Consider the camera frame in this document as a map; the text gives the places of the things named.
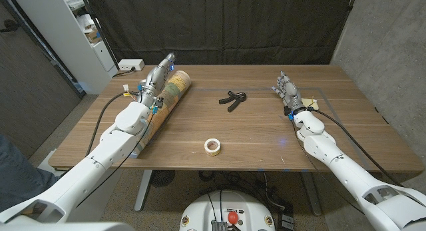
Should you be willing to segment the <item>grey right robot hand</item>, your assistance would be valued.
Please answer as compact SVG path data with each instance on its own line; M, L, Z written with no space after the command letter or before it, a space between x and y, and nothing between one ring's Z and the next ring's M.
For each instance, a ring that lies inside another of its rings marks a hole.
M293 113L306 110L306 106L302 102L301 94L297 86L295 86L285 72L280 72L280 76L276 81L276 86L272 86L272 90L278 94L283 104Z

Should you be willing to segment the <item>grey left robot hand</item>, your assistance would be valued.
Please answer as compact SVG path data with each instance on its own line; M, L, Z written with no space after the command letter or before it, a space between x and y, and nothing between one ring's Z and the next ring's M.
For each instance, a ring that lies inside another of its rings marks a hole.
M169 73L174 68L176 57L169 53L155 68L147 75L146 79L138 84L139 96L137 101L147 107L151 107L156 97L161 93Z

